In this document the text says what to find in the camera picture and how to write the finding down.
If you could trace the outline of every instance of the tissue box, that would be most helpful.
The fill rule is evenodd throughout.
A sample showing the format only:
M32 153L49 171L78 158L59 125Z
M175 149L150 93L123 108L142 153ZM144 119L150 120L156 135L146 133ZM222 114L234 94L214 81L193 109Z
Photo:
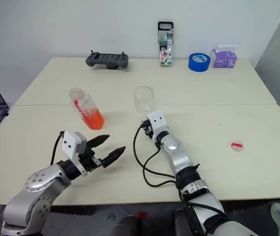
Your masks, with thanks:
M234 52L212 50L211 65L213 68L233 68L236 60L237 56Z

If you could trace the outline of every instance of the gray floor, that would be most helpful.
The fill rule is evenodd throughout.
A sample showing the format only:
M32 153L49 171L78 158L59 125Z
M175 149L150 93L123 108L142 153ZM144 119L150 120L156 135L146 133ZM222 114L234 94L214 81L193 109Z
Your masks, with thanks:
M227 212L230 220L236 220L259 236L277 236L276 224L270 216L272 202L259 206ZM172 214L180 203L129 204L96 206L93 215L71 215L51 212L43 229L45 236L108 236L120 219L128 215L147 212L143 220L143 235L172 236Z

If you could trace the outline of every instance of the black handheld controller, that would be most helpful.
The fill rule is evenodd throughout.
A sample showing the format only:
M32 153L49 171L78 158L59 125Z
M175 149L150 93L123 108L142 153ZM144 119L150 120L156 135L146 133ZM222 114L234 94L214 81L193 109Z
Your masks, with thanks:
M117 69L119 66L121 68L127 68L128 66L128 55L122 52L121 54L103 54L98 52L93 52L85 60L88 66L94 66L95 64L106 65L107 69Z

